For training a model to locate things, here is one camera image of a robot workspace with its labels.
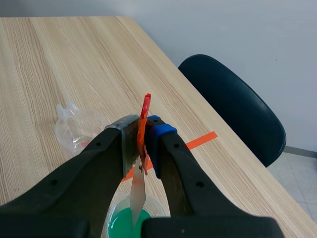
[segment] wood grain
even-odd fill
[[[150,114],[176,127],[185,142],[217,133],[192,152],[234,204],[274,217],[286,237],[317,234],[301,207],[128,17],[1,18],[0,84],[0,204],[67,160],[53,132],[56,104],[71,99],[115,121],[138,114],[149,92]],[[119,190],[130,186],[128,180]],[[153,171],[146,190],[168,211]]]

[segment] metal blade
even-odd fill
[[[139,215],[145,203],[145,184],[144,173],[142,170],[141,159],[137,159],[134,167],[132,186],[130,192],[130,209],[132,214],[132,227],[138,221]]]

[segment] blue clamp pad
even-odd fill
[[[158,116],[150,116],[148,119],[157,119],[161,120]],[[155,174],[157,178],[159,179],[159,168],[158,168],[158,160],[157,160],[157,147],[158,147],[158,139],[161,135],[175,132],[177,133],[177,129],[172,127],[169,124],[159,124],[154,125],[150,131],[145,132],[145,145],[147,152],[149,154],[149,157],[151,159],[151,162],[153,164],[153,168],[155,170]]]

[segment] green liquid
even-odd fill
[[[134,229],[132,229],[131,210],[129,207],[123,209],[108,224],[109,238],[140,238],[142,222],[150,217],[146,211],[142,210]]]

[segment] white wall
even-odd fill
[[[287,145],[317,151],[315,0],[20,0],[0,16],[128,15],[178,66],[207,54],[271,107]]]

